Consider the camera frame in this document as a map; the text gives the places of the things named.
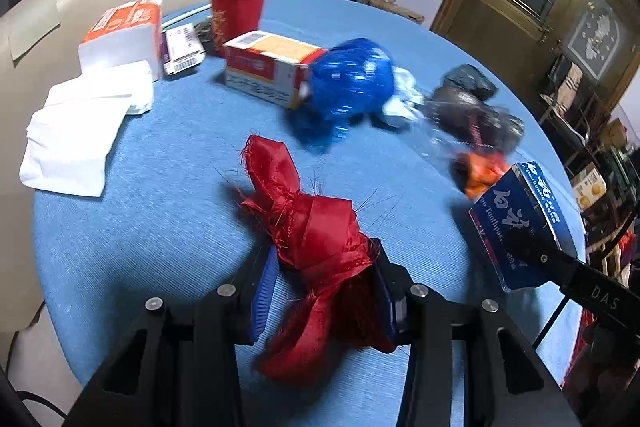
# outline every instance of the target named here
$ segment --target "tissue box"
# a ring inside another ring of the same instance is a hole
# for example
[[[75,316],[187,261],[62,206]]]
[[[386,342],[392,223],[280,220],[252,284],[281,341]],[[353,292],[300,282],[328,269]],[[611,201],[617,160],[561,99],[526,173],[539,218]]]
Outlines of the tissue box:
[[[548,282],[538,268],[527,266],[506,250],[504,234],[512,227],[526,229],[560,250],[577,257],[574,240],[556,197],[535,163],[516,163],[487,190],[469,215],[505,291]]]
[[[244,92],[295,108],[308,65],[325,50],[263,31],[225,43],[225,83]]]
[[[132,1],[111,8],[78,46],[82,73],[146,60],[154,80],[162,75],[162,0]]]

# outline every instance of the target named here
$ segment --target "round table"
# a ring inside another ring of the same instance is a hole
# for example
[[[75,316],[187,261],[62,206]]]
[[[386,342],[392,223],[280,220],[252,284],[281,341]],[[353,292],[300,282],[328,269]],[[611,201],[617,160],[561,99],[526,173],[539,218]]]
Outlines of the round table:
[[[508,161],[542,166],[584,257],[582,222],[560,160],[526,108],[478,61],[415,23],[345,0],[266,0],[260,28],[327,48],[370,38],[426,93],[460,64],[480,68],[499,87],[490,103],[508,108],[526,126]],[[466,214],[470,203],[448,173],[369,123],[352,128],[326,154],[307,152],[289,132],[283,108],[226,87],[223,70],[222,59],[207,57],[191,74],[155,84],[153,110],[122,124],[107,158],[102,197],[36,192],[40,281],[81,383],[147,298],[195,301],[228,280],[248,253],[253,235],[239,214],[236,188],[252,190],[239,154],[251,133],[286,143],[304,190],[353,200],[354,208],[370,198],[358,211],[362,229],[380,237],[390,260],[406,266],[415,281],[452,301],[494,298],[527,338],[535,338],[561,294],[551,283],[503,294]],[[265,334],[255,346],[236,348],[248,425],[395,425],[407,347],[391,355],[348,351],[330,377],[311,388],[282,386],[252,371],[293,297],[278,277]],[[557,380],[570,360],[579,313],[570,303],[538,350]],[[459,369],[455,375],[452,425],[462,425]]]

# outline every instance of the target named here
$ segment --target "white paper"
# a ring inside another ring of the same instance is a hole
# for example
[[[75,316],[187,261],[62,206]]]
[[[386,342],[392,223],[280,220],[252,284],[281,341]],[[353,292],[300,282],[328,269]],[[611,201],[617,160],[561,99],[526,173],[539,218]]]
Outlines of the white paper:
[[[410,121],[421,120],[415,105],[424,103],[424,96],[415,89],[415,78],[407,70],[394,68],[394,95],[382,106],[384,116],[401,116]]]
[[[153,73],[146,60],[81,74],[51,87],[45,106],[69,100],[129,96],[127,114],[143,114],[154,103]]]
[[[72,100],[36,111],[27,127],[22,184],[99,197],[106,156],[130,105],[130,96],[121,96]]]
[[[142,114],[152,104],[153,74],[147,62],[53,86],[27,127],[20,181],[41,190],[99,197],[106,156],[124,116]]]

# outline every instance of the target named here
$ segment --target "das logo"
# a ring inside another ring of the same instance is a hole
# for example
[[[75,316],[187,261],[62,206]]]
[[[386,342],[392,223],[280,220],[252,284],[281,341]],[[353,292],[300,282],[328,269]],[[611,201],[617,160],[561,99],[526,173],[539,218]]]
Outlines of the das logo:
[[[603,294],[602,289],[597,285],[593,287],[591,298],[600,302],[600,304],[607,305],[612,310],[615,310],[618,307],[618,301],[620,301],[619,297],[610,297],[609,292]]]

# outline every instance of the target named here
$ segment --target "orange and white box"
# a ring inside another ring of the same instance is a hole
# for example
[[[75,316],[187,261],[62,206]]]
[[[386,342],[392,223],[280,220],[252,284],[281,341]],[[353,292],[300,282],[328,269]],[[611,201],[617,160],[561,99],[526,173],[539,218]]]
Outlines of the orange and white box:
[[[82,73],[146,60],[154,80],[162,75],[162,0],[132,1],[111,8],[78,46]]]
[[[225,83],[241,91],[295,108],[306,70],[323,48],[263,31],[240,35],[225,43]]]

